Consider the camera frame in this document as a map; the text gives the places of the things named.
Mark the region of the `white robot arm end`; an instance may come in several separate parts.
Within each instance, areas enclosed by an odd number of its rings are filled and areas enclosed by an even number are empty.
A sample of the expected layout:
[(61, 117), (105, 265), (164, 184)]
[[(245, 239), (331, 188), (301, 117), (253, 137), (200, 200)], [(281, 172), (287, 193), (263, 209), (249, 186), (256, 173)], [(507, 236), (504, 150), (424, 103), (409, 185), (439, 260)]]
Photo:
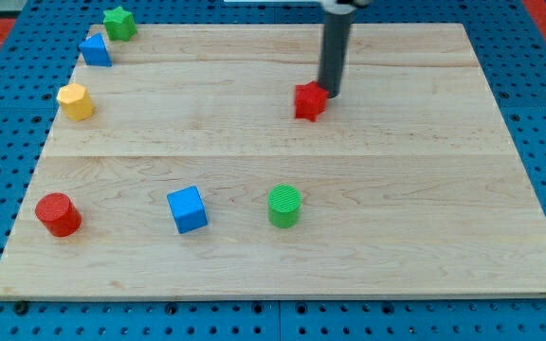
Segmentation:
[(327, 13), (346, 15), (357, 9), (368, 7), (373, 0), (319, 0), (319, 3)]

